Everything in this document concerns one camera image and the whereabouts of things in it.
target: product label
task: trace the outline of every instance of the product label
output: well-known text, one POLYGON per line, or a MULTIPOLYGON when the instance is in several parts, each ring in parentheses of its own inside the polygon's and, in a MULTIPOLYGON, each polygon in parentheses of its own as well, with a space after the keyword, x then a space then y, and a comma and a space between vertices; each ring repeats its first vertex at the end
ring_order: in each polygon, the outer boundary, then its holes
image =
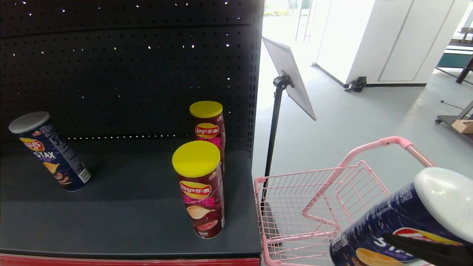
POLYGON ((25 146, 32 151, 44 151, 44 145, 39 140, 20 138, 25 146))
POLYGON ((182 192, 194 199, 204 199, 212 192, 212 187, 210 185, 189 181, 181 181, 180 184, 182 192))
POLYGON ((210 139, 219 134, 219 127, 211 123, 200 123, 195 127, 195 134, 204 139, 210 139))
POLYGON ((220 150, 220 171, 225 173, 225 125, 223 115, 210 118, 193 118, 195 139, 214 144, 220 150))
POLYGON ((224 226, 223 184, 220 167, 203 177, 179 176, 186 210, 198 236, 214 238, 224 226))
POLYGON ((50 121, 17 136, 66 190, 79 190, 89 181, 89 172, 50 121))
POLYGON ((402 266, 417 261, 409 252, 389 245, 383 236, 463 245, 464 240, 441 226, 427 211, 411 183, 371 208, 330 244, 335 266, 402 266))

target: cardboard box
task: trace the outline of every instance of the cardboard box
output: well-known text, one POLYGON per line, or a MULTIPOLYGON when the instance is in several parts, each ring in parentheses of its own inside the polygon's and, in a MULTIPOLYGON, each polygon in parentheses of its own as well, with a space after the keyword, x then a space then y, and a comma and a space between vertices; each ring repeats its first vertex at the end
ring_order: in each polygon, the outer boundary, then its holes
POLYGON ((472 134, 473 133, 473 120, 457 119, 455 120, 455 122, 453 122, 452 127, 455 128, 460 133, 472 134))

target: blue potato chip can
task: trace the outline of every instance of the blue potato chip can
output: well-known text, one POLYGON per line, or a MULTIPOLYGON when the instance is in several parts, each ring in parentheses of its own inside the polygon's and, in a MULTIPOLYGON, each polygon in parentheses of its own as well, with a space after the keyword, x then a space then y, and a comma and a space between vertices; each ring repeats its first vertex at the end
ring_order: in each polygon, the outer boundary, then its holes
POLYGON ((51 123, 47 112, 34 112, 11 122, 9 129, 43 163, 67 191, 78 191, 90 174, 51 123))
POLYGON ((393 234, 461 246, 473 242, 473 180, 443 168, 426 168, 371 208, 330 243, 335 266, 402 266, 419 259, 389 245, 393 234))

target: lay's logo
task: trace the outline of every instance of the lay's logo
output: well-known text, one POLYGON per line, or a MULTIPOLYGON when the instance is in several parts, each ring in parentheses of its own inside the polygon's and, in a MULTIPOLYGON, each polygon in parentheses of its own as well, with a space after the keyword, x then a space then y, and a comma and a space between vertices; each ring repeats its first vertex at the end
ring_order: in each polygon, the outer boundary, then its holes
POLYGON ((194 199, 204 199, 212 192, 212 187, 206 184, 190 181, 181 181, 179 184, 181 185, 182 192, 194 199))
POLYGON ((216 137, 219 131, 219 126, 211 123, 200 123, 195 127, 195 134, 204 139, 216 137))
POLYGON ((39 140, 33 140, 28 138, 20 138, 25 146, 32 151, 44 151, 44 145, 39 140))
POLYGON ((410 239, 418 239, 422 241, 428 241, 428 242, 434 242, 434 243, 441 243, 441 244, 447 244, 447 245, 453 245, 453 246, 461 246, 463 245, 462 243, 443 238, 438 235, 434 235, 432 233, 418 230, 418 229, 413 229, 413 228, 400 228, 396 231, 394 231, 393 235, 396 236, 401 236, 401 237, 407 237, 410 239))

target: black bag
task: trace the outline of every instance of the black bag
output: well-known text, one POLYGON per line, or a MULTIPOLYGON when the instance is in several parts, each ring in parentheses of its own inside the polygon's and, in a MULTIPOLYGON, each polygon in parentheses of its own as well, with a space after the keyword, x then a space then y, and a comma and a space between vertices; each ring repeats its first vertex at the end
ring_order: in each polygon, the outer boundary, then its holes
POLYGON ((348 84, 348 88, 346 88, 345 91, 353 90, 354 92, 361 92, 365 86, 366 86, 366 77, 358 77, 356 80, 348 84))

